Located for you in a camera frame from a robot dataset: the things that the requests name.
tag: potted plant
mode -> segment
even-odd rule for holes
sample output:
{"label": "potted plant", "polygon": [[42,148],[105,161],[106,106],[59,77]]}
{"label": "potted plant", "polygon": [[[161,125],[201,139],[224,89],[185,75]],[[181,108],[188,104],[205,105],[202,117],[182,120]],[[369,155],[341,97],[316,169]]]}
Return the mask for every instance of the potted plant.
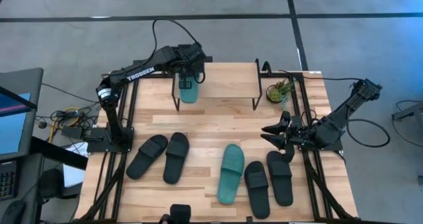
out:
{"label": "potted plant", "polygon": [[285,104],[288,101],[288,94],[292,90],[293,83],[285,83],[285,81],[277,82],[275,85],[270,85],[266,89],[266,98],[272,104]]}

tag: wooden tabletop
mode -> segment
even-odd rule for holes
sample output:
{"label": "wooden tabletop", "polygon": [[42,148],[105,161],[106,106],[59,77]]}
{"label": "wooden tabletop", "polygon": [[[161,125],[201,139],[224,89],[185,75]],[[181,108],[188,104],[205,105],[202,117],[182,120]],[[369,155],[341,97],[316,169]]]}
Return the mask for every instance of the wooden tabletop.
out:
{"label": "wooden tabletop", "polygon": [[[308,77],[321,77],[320,73],[304,74]],[[156,222],[162,214],[169,213],[172,204],[191,205],[191,221],[245,221],[247,216],[252,216],[252,212],[243,177],[233,204],[220,204],[216,196],[223,151],[230,143],[242,148],[245,166],[252,161],[261,161],[265,166],[270,185],[268,193],[271,211],[269,218],[264,221],[313,220],[301,153],[296,151],[289,164],[293,174],[291,206],[282,207],[276,203],[268,175],[266,155],[277,149],[260,138],[260,129],[279,121],[282,106],[270,104],[265,92],[269,85],[281,80],[283,79],[262,79],[263,97],[255,111],[252,110],[251,99],[199,98],[195,104],[181,104],[180,111],[177,112],[171,97],[172,79],[141,79],[133,123],[135,139],[127,166],[135,157],[139,146],[152,135],[163,134],[170,138],[176,131],[185,133],[190,142],[190,150],[182,177],[175,185],[163,181],[165,155],[161,155],[139,180],[131,180],[125,175],[118,221]],[[310,107],[317,112],[318,117],[328,114],[330,106],[323,81],[306,79],[305,85]],[[300,109],[303,111],[299,85],[295,86]],[[124,114],[128,113],[129,101],[130,96],[127,97]],[[294,114],[292,103],[287,104],[286,110]],[[106,125],[106,114],[103,111],[98,125]],[[104,153],[96,153],[89,157],[76,218],[85,214],[93,204],[103,155]],[[348,213],[356,216],[344,162],[332,151],[321,152],[321,157],[329,190]],[[99,192],[104,185],[106,169],[107,162]],[[316,191],[320,213],[324,216],[323,202],[317,187]],[[107,217],[111,216],[113,198],[114,190],[110,193]]]}

